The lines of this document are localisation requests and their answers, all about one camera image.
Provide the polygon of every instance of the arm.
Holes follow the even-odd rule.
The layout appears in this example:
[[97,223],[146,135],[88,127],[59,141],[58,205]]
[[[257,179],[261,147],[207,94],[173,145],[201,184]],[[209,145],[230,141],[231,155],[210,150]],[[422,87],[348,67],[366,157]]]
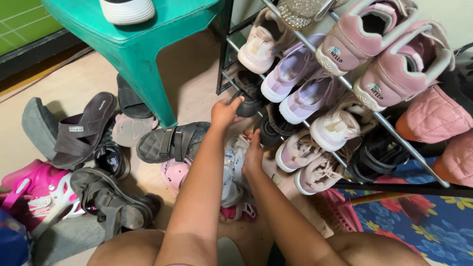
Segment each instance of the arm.
[[243,174],[289,265],[348,266],[263,171],[260,130],[245,135],[251,139],[251,147],[246,152]]
[[229,99],[212,108],[212,122],[179,191],[156,266],[217,265],[217,225],[222,199],[225,131],[240,117],[242,102]]

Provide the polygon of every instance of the white cloth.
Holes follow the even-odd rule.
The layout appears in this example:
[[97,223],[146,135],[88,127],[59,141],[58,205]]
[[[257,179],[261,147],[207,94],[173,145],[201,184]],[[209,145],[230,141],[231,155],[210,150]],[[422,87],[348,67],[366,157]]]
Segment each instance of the white cloth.
[[245,190],[247,195],[251,195],[250,184],[242,173],[245,154],[249,147],[250,142],[242,135],[233,136],[227,142],[220,204],[224,208],[237,204],[245,195]]

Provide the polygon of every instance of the green plastic stool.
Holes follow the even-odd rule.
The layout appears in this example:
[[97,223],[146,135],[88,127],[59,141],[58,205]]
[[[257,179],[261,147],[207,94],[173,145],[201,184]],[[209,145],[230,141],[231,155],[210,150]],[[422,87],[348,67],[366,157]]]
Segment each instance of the green plastic stool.
[[207,28],[224,0],[153,0],[156,15],[135,25],[105,20],[98,0],[42,0],[59,23],[103,55],[141,97],[162,127],[176,118],[159,76],[158,52]]

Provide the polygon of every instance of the pink roller skate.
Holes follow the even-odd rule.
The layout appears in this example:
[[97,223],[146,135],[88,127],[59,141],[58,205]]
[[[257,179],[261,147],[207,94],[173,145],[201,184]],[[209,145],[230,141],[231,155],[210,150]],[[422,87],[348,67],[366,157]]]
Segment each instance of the pink roller skate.
[[1,184],[11,189],[0,208],[4,211],[17,208],[14,206],[19,198],[29,198],[29,211],[20,219],[38,238],[50,225],[60,218],[78,217],[85,212],[80,207],[80,200],[70,187],[71,172],[57,169],[54,166],[34,160],[22,169],[5,176]]

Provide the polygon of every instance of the flower logo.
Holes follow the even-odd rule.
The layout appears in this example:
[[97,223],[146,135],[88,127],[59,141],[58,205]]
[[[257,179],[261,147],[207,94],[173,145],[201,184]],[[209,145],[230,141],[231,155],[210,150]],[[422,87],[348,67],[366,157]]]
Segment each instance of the flower logo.
[[340,52],[340,49],[338,49],[338,47],[335,47],[335,46],[330,46],[330,48],[327,49],[327,51],[329,53],[334,53],[336,55],[341,55],[342,53]]
[[366,88],[368,88],[371,91],[381,93],[381,88],[375,83],[369,83],[368,85],[366,85]]

